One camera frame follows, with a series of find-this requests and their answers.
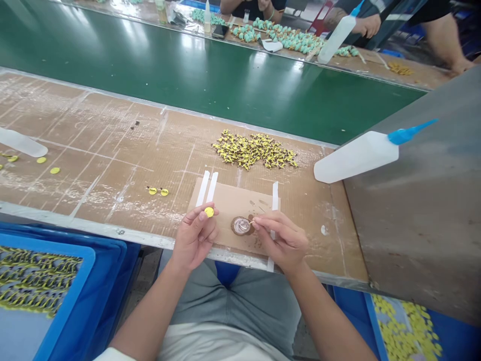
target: blue nozzle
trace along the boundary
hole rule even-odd
[[[399,129],[387,135],[389,141],[393,144],[400,145],[406,142],[409,142],[416,134],[418,134],[421,129],[430,126],[433,123],[436,123],[438,119],[433,119],[427,123],[418,125],[417,127],[412,127],[409,129]]]
[[[353,11],[351,11],[351,16],[354,16],[354,17],[358,16],[358,15],[359,15],[359,11],[361,10],[361,6],[362,6],[363,4],[364,4],[364,0],[362,0],[361,3],[354,8]]]

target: lap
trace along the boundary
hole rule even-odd
[[[226,324],[291,357],[300,317],[299,305],[284,275],[241,268],[228,290],[217,278],[215,262],[206,259],[191,273],[170,324]]]

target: yellow eye piece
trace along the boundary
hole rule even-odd
[[[210,218],[214,215],[214,209],[212,207],[207,207],[204,212],[207,214],[207,216]]]

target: white shirt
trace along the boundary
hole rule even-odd
[[[158,361],[289,361],[279,350],[247,332],[219,323],[169,326]],[[109,347],[95,361],[135,361]]]

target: hand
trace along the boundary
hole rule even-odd
[[[455,61],[452,66],[451,70],[454,73],[455,76],[461,75],[464,73],[466,70],[469,70],[471,68],[474,68],[476,66],[475,63],[470,62],[468,59],[465,57],[462,57],[461,59]]]
[[[215,217],[208,218],[204,212],[207,207],[214,208],[214,203],[206,203],[188,212],[177,230],[172,261],[182,269],[191,271],[197,268],[219,234]]]
[[[259,5],[259,10],[264,11],[269,7],[269,4],[271,3],[271,0],[258,0],[258,5]]]
[[[309,247],[306,232],[280,211],[254,217],[253,221],[252,226],[267,254],[285,274],[295,272],[302,265]],[[276,232],[275,240],[271,238],[269,230]]]
[[[379,14],[369,16],[367,18],[356,18],[356,25],[352,29],[352,33],[361,34],[368,39],[377,34],[381,27],[381,17]]]

